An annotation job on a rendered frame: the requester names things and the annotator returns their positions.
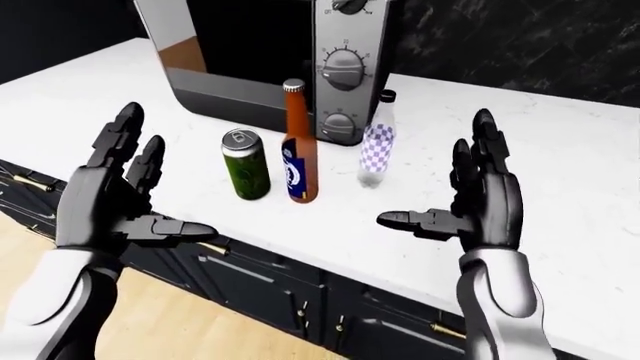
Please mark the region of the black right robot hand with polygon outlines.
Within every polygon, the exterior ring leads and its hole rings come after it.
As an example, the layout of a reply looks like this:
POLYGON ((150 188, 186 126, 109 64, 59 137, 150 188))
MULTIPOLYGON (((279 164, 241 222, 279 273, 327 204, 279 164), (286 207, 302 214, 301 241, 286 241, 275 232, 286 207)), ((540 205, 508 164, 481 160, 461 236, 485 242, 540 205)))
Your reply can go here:
POLYGON ((450 209, 426 212, 389 211, 377 224, 412 233, 420 239, 460 239, 464 251, 506 248, 516 251, 523 224, 523 201, 517 177, 506 166, 509 149, 489 110, 479 110, 472 123, 473 143, 453 146, 449 173, 455 196, 450 209))

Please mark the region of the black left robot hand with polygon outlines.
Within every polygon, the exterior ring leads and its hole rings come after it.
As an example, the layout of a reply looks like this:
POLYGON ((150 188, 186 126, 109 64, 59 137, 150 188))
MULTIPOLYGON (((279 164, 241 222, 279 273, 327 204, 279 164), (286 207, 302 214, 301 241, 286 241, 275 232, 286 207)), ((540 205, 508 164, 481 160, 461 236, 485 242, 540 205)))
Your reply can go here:
POLYGON ((165 141, 155 135, 137 152, 144 122, 140 104, 127 104, 107 123, 87 164, 72 174, 57 209, 56 245, 120 257, 129 245, 175 248, 219 236, 206 224, 152 210, 150 192, 162 175, 165 141))

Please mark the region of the clear plastic bottle checkered label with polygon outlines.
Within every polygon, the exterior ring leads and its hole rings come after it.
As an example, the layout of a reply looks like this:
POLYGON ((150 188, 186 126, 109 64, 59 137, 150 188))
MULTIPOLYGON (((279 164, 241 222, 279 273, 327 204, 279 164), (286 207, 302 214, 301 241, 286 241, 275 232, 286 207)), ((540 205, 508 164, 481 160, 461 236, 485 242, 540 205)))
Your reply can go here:
POLYGON ((396 92, 380 92, 378 106, 370 124, 365 128, 361 143, 358 180, 364 188, 377 188, 388 169, 396 137, 396 92))

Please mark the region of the green drink can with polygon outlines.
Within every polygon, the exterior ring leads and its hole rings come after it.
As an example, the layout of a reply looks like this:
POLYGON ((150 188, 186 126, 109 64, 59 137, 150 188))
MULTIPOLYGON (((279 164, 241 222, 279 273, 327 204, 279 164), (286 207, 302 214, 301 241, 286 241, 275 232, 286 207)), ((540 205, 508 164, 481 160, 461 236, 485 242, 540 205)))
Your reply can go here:
POLYGON ((227 132, 221 141, 221 151, 231 182, 238 197, 258 200, 271 188, 263 142, 247 128, 227 132))

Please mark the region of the small microwave knob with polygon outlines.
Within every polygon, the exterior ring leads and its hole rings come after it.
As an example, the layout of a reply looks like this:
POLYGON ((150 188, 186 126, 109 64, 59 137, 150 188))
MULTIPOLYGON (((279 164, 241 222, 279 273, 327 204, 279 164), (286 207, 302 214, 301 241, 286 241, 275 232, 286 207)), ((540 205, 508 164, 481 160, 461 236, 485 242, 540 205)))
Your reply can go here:
POLYGON ((354 121, 343 113, 332 113, 321 125, 321 133, 338 143, 351 141, 356 134, 354 121))

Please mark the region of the dark blue base cabinet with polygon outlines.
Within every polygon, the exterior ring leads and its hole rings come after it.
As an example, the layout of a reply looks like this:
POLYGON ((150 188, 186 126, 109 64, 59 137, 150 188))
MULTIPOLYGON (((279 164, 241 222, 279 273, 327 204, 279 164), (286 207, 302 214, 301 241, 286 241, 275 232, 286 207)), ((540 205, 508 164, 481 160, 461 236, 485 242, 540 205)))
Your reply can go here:
MULTIPOLYGON (((167 160, 153 194, 157 212, 216 227, 212 245, 133 249, 126 263, 157 278, 355 360, 461 360, 456 301, 462 254, 456 241, 417 239, 381 227, 390 210, 445 209, 450 162, 391 167, 376 189, 362 188, 357 164, 319 161, 317 199, 294 203, 279 158, 271 190, 241 200, 224 162, 167 160), (306 329, 297 310, 304 301, 306 329), (345 316, 344 331, 335 329, 345 316)), ((523 195, 521 251, 543 295, 553 347, 585 360, 640 360, 640 205, 633 185, 547 180, 516 161, 523 195)))

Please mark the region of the large microwave timer knob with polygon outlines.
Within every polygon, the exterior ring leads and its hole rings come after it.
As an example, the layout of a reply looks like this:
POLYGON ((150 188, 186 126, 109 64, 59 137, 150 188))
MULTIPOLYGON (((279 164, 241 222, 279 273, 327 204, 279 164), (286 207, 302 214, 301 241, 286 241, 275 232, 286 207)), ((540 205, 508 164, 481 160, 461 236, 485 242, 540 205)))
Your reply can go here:
POLYGON ((347 48, 329 53, 321 69, 321 77, 334 89, 349 92, 361 85, 365 65, 360 56, 347 48))

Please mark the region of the brown beer bottle blue label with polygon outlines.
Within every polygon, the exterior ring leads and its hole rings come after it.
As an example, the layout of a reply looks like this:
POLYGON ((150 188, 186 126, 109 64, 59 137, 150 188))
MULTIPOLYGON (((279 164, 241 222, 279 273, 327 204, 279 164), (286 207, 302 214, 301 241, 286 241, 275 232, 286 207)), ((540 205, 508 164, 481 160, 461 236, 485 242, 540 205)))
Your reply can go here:
POLYGON ((318 195, 317 140, 312 134, 305 83, 289 79, 283 83, 286 105, 286 136, 281 144, 287 191, 296 203, 310 203, 318 195))

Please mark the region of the silver black microwave oven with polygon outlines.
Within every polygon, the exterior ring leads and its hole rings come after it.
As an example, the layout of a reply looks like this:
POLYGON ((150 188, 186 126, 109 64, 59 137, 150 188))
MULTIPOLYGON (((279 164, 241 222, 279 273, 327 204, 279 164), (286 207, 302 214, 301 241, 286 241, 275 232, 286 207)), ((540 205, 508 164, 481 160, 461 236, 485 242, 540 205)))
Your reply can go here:
POLYGON ((285 131, 283 83, 297 78, 313 134, 342 146, 361 142, 391 71, 403 0, 368 0, 357 14, 332 0, 133 0, 177 101, 191 113, 285 131), (334 89, 321 77, 327 55, 354 50, 360 86, 334 89), (321 133, 332 113, 355 123, 338 143, 321 133))

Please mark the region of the microwave knob cut by frame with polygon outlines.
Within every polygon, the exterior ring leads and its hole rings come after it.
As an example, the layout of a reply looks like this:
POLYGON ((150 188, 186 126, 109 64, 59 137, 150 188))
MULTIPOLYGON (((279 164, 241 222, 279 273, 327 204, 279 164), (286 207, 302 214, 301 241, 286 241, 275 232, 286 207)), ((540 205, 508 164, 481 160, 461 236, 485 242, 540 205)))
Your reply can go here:
POLYGON ((332 9, 341 14, 357 14, 365 8, 368 0, 332 0, 332 9))

